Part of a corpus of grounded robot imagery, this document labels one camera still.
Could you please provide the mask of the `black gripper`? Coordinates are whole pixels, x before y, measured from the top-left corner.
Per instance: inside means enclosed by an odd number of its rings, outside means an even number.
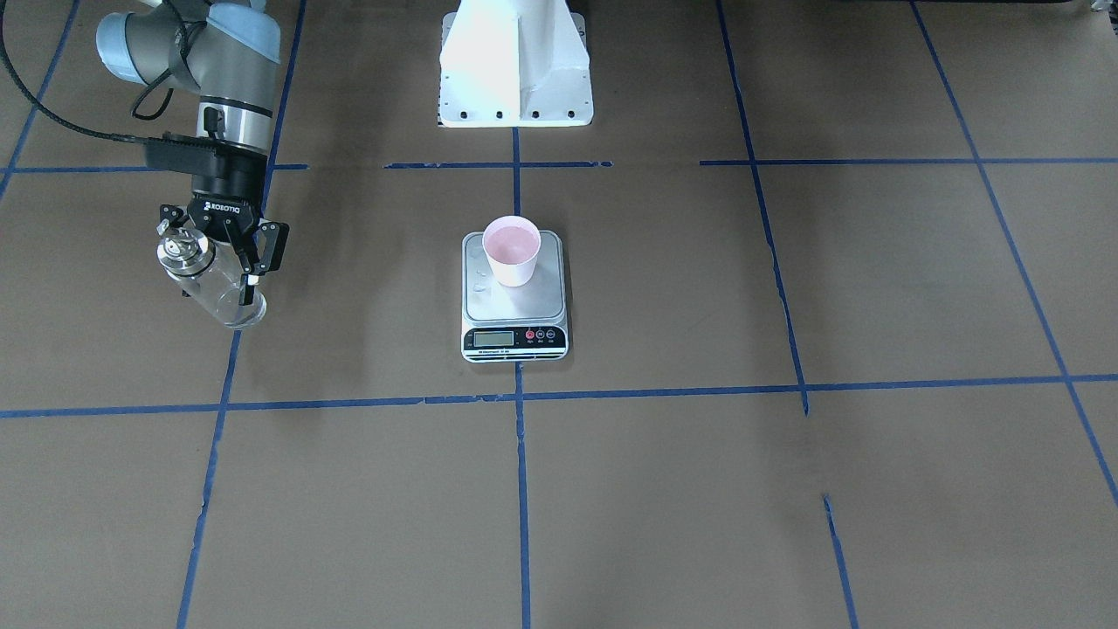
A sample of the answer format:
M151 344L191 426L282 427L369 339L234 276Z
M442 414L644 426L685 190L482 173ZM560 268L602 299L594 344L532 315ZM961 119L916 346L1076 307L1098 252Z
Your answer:
M252 306L257 271L282 266L290 227L264 220L267 156L233 144L160 144L159 169L192 177L192 197L180 208L163 204L157 226L160 250L195 250L184 223L230 245L241 268L238 304Z

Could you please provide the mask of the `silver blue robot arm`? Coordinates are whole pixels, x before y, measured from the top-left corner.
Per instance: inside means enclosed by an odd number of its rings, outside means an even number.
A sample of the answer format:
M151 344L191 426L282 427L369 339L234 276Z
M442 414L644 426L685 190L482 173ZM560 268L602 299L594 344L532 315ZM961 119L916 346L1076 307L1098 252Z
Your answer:
M231 248L236 298L252 304L254 283L280 266L286 239L275 227L263 247L255 240L274 135L280 23L263 1L162 1L145 13L103 17L96 47L119 79L198 97L196 130L144 140L144 160L192 178L183 217Z

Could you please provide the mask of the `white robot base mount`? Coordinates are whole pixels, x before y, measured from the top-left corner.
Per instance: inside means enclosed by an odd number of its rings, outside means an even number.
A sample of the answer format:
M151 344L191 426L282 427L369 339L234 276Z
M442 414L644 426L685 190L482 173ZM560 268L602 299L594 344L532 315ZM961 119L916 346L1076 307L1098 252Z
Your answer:
M462 1L443 16L445 128L572 128L595 118L586 20L566 1Z

